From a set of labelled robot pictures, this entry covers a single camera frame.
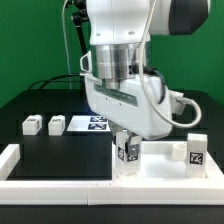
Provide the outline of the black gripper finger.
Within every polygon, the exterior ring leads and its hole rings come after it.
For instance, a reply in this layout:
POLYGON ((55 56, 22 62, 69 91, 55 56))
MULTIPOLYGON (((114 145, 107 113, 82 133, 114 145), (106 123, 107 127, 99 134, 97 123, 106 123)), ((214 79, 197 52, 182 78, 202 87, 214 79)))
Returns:
POLYGON ((109 122, 109 127, 112 132, 113 143, 118 145, 121 142, 123 127, 112 121, 109 122))
POLYGON ((128 133, 128 154, 136 156, 140 153, 142 138, 133 132, 128 133))

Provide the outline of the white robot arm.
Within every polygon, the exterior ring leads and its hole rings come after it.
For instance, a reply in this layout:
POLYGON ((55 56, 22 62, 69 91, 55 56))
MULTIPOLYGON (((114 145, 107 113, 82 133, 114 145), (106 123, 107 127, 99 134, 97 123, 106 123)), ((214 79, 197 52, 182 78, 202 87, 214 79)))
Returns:
POLYGON ((201 120, 201 109, 188 98, 170 91, 162 74, 150 66, 151 37, 190 35, 206 21, 211 0, 76 0, 77 26, 91 25, 89 51, 80 67, 91 110, 109 120, 115 136, 126 132, 126 154, 140 153, 143 139, 167 136, 176 106, 190 105, 201 120))

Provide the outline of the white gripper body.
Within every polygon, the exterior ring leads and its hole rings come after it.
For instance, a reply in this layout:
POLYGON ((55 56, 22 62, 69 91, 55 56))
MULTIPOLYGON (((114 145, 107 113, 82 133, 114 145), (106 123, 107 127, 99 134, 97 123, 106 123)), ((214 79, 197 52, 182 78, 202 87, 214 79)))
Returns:
POLYGON ((80 59, 91 110, 147 140, 167 136, 172 126, 149 103, 134 63, 125 53, 91 52, 80 59))

